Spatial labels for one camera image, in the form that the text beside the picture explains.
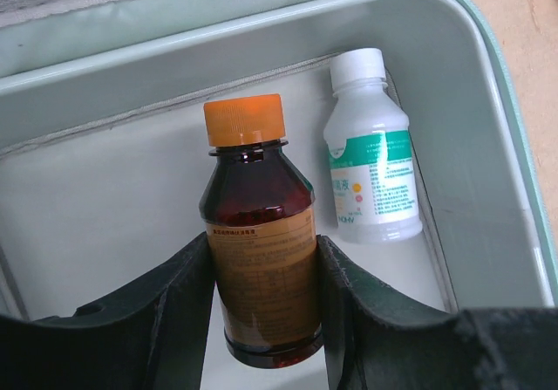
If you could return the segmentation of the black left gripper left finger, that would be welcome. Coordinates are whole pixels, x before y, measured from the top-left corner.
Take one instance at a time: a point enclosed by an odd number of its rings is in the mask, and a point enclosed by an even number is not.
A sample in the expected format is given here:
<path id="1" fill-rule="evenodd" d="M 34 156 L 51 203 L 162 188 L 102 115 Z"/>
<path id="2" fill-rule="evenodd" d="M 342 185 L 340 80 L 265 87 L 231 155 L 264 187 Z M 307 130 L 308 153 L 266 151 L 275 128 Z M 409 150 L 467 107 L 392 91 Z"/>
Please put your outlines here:
<path id="1" fill-rule="evenodd" d="M 1 318 L 3 389 L 198 389 L 214 292 L 205 234 L 73 316 Z"/>

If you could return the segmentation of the brown bottle orange cap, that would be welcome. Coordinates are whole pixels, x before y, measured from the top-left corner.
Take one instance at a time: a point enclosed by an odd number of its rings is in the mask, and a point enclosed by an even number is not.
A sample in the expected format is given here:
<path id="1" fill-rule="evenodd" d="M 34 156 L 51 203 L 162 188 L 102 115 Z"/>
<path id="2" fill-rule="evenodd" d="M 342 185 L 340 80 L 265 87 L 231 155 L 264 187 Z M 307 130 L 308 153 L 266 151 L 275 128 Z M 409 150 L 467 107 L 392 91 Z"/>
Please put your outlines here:
<path id="1" fill-rule="evenodd" d="M 252 367 L 293 366 L 323 343 L 314 190 L 283 152 L 279 95 L 203 110 L 216 165 L 199 210 L 228 350 Z"/>

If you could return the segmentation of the white green label bottle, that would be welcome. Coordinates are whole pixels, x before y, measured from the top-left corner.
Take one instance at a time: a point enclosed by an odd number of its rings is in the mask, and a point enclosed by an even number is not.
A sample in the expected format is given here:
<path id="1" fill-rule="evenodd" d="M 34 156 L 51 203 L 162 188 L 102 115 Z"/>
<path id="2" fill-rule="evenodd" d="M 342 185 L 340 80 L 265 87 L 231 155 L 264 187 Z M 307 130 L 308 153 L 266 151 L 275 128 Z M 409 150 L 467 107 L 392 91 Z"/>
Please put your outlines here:
<path id="1" fill-rule="evenodd" d="M 388 96 L 382 52 L 330 61 L 337 101 L 323 130 L 339 235 L 350 243 L 396 242 L 423 229 L 409 118 Z"/>

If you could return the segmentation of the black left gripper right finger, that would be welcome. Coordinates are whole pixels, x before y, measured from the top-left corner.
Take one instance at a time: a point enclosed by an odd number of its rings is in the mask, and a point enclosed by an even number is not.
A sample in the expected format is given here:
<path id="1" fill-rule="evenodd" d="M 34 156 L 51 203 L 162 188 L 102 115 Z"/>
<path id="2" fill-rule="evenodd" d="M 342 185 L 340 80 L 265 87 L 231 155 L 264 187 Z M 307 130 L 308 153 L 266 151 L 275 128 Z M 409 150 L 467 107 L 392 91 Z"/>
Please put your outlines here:
<path id="1" fill-rule="evenodd" d="M 450 314 L 393 289 L 317 238 L 331 389 L 555 389 L 557 311 Z"/>

